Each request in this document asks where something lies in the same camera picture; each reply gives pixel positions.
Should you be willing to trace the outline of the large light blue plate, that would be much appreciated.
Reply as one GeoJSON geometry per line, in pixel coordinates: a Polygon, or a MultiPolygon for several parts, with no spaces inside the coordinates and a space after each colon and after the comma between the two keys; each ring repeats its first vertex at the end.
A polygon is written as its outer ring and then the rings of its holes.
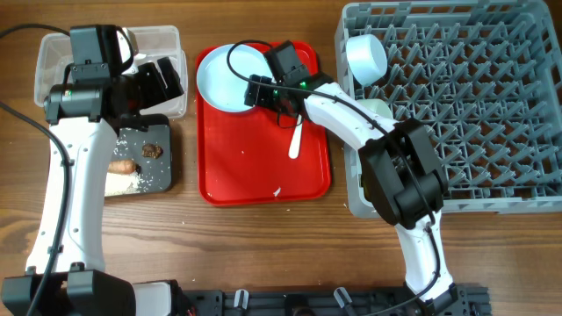
{"type": "MultiPolygon", "coordinates": [[[[244,104],[248,83],[227,66],[227,53],[232,46],[214,48],[203,58],[198,66],[197,87],[202,98],[213,108],[238,113],[250,109],[244,104]]],[[[262,75],[272,78],[263,54],[253,47],[238,46],[230,55],[230,63],[236,72],[245,77],[262,75]]]]}

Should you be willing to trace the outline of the brown food scrap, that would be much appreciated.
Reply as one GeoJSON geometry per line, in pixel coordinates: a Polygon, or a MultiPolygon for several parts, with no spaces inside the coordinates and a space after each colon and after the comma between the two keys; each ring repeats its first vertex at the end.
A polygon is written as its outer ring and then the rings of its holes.
{"type": "Polygon", "coordinates": [[[155,144],[145,144],[141,148],[143,157],[158,159],[163,154],[163,149],[155,144]]]}

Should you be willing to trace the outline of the white plastic spoon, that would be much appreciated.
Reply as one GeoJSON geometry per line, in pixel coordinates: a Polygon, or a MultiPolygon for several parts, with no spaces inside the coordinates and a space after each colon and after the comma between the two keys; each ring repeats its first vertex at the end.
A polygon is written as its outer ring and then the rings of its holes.
{"type": "Polygon", "coordinates": [[[301,143],[301,135],[302,135],[302,124],[303,118],[301,115],[297,118],[297,125],[294,128],[291,143],[289,146],[288,156],[295,160],[299,157],[299,150],[300,150],[300,143],[301,143]]]}

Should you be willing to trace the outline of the white rice pile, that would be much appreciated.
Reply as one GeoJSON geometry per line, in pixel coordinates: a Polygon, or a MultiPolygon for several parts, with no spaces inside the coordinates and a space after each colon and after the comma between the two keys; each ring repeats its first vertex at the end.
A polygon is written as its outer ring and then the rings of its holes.
{"type": "Polygon", "coordinates": [[[131,128],[120,130],[112,162],[134,160],[139,170],[130,175],[108,173],[105,196],[127,196],[164,192],[172,183],[172,154],[170,130],[167,126],[152,126],[148,132],[131,128]],[[155,144],[163,149],[158,159],[146,158],[141,154],[145,144],[155,144]]]}

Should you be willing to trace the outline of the light blue bowl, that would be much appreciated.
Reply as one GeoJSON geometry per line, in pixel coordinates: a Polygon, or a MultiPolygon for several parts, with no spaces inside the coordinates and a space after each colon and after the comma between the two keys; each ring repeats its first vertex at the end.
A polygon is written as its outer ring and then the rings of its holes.
{"type": "Polygon", "coordinates": [[[387,71],[387,56],[381,41],[372,34],[348,39],[346,43],[349,69],[363,86],[381,79],[387,71]]]}

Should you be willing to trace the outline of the green small bowl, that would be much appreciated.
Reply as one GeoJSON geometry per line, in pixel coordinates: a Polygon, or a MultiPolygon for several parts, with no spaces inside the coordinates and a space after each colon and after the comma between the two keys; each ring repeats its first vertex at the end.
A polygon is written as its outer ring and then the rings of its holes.
{"type": "Polygon", "coordinates": [[[387,119],[393,118],[393,112],[390,106],[382,99],[359,99],[358,103],[379,116],[387,119]]]}

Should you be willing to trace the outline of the yellow plastic cup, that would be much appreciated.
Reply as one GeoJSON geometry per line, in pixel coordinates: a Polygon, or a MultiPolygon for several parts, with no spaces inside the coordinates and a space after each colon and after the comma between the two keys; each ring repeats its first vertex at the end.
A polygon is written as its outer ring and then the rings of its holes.
{"type": "Polygon", "coordinates": [[[365,198],[367,198],[368,197],[368,190],[365,187],[365,181],[364,181],[364,175],[363,174],[361,174],[359,176],[359,186],[363,189],[363,194],[364,194],[365,198]]]}

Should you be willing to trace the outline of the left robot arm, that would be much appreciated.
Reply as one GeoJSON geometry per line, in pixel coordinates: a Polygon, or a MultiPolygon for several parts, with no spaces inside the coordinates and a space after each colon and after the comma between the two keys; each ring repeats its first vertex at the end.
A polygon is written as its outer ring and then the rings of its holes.
{"type": "Polygon", "coordinates": [[[150,108],[183,93],[168,58],[135,66],[117,25],[68,32],[73,61],[44,102],[50,141],[46,198],[25,274],[4,279],[15,315],[192,315],[175,280],[132,284],[104,270],[102,217],[112,153],[123,129],[153,133],[169,119],[150,108]]]}

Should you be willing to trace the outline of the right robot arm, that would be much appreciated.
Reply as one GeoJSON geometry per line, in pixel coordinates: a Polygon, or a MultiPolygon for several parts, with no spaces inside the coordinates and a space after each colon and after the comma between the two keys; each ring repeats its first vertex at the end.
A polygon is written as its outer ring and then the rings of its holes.
{"type": "Polygon", "coordinates": [[[440,236],[448,184],[424,124],[368,110],[329,75],[311,74],[290,41],[270,46],[262,56],[268,75],[233,72],[248,85],[246,105],[301,116],[357,151],[370,201],[394,226],[406,264],[405,285],[411,296],[389,310],[412,306],[425,315],[444,311],[455,300],[440,236]]]}

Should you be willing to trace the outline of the black waste tray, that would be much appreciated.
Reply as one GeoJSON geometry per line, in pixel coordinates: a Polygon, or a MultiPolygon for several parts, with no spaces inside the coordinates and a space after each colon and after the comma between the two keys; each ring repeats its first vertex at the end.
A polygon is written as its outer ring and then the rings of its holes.
{"type": "Polygon", "coordinates": [[[172,185],[172,139],[163,114],[124,118],[105,184],[107,197],[159,193],[172,185]]]}

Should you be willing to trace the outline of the grey dishwasher rack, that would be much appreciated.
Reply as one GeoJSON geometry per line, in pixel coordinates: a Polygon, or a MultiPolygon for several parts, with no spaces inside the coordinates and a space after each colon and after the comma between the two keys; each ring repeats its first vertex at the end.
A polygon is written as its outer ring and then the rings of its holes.
{"type": "Polygon", "coordinates": [[[561,208],[561,48],[542,1],[351,3],[335,33],[337,78],[356,99],[425,126],[445,170],[445,212],[561,208]],[[387,71],[352,75],[348,39],[372,34],[387,71]]]}

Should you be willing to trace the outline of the red serving tray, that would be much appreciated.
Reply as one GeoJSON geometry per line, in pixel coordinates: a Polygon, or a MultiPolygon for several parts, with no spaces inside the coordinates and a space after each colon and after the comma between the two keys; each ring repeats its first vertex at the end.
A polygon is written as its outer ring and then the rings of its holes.
{"type": "MultiPolygon", "coordinates": [[[[214,48],[197,58],[200,62],[214,48]]],[[[243,81],[230,63],[227,66],[243,81]]],[[[331,184],[326,131],[303,121],[299,157],[288,156],[297,120],[250,107],[231,113],[213,108],[197,94],[198,188],[216,206],[250,205],[321,197],[331,184]]]]}

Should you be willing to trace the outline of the clear plastic bin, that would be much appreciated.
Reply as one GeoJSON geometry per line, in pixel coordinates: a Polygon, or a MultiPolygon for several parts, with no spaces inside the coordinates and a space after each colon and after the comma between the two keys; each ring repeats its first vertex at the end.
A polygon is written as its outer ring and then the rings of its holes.
{"type": "MultiPolygon", "coordinates": [[[[133,63],[141,59],[161,57],[177,58],[177,65],[184,74],[184,114],[188,99],[188,69],[181,46],[179,31],[173,25],[141,26],[127,28],[134,33],[138,53],[133,63]]],[[[34,79],[34,103],[41,107],[51,88],[62,82],[65,67],[73,61],[70,39],[61,33],[49,33],[40,43],[34,79]]]]}

